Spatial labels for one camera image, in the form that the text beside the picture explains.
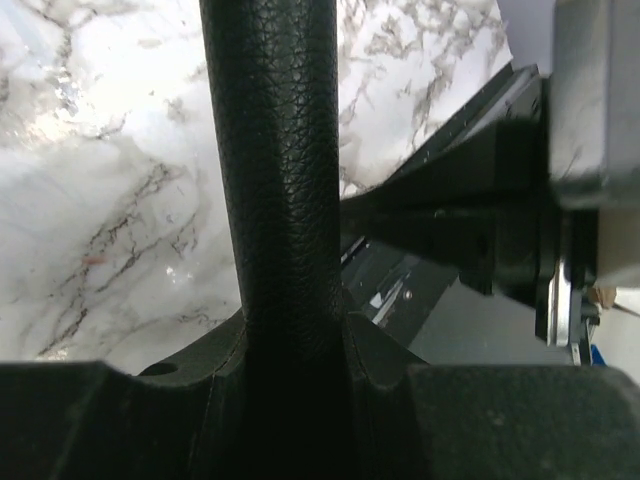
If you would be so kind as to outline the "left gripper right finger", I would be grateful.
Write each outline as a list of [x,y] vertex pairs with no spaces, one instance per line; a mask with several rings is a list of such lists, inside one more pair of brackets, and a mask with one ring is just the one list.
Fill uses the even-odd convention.
[[639,389],[601,366],[432,365],[344,301],[349,479],[635,479]]

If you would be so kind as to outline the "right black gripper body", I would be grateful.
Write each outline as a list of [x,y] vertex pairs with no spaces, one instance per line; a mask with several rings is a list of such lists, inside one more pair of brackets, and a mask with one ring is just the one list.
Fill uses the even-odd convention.
[[552,200],[537,207],[536,336],[551,347],[583,337],[586,290],[596,279],[598,213],[564,211]]

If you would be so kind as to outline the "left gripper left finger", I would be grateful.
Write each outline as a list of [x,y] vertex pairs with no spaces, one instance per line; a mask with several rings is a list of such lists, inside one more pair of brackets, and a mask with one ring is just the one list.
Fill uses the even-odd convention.
[[1,366],[4,479],[213,479],[245,407],[235,314],[140,375],[104,362]]

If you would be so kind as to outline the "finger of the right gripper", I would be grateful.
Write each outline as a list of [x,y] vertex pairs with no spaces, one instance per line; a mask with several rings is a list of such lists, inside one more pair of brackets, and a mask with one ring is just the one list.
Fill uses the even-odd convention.
[[550,279],[543,130],[499,120],[425,164],[340,205],[341,227],[452,266],[487,292]]

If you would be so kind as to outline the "black zip tool case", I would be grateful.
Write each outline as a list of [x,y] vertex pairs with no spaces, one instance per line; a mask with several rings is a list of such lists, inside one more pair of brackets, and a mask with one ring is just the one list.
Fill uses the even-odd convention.
[[336,5],[200,5],[245,320],[237,477],[331,479],[349,459],[341,335]]

